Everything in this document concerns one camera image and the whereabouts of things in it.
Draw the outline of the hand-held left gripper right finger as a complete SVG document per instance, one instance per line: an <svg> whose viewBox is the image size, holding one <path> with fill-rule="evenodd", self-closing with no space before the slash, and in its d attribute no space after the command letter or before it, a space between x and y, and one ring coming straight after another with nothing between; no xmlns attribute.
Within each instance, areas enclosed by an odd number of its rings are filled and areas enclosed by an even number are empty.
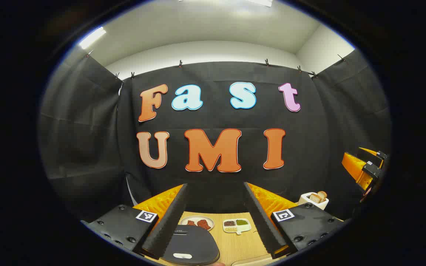
<svg viewBox="0 0 426 266"><path fill-rule="evenodd" d="M345 226L314 202L296 204L251 183L243 186L244 205L273 259L321 243Z"/></svg>

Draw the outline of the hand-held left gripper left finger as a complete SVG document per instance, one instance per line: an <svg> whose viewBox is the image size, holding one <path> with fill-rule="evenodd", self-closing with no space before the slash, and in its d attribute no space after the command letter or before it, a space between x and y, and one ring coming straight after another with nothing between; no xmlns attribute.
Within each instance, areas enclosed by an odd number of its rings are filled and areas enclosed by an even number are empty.
<svg viewBox="0 0 426 266"><path fill-rule="evenodd" d="M81 223L114 246L159 259L185 210L189 189L188 184L178 185L135 207L120 204L91 222Z"/></svg>

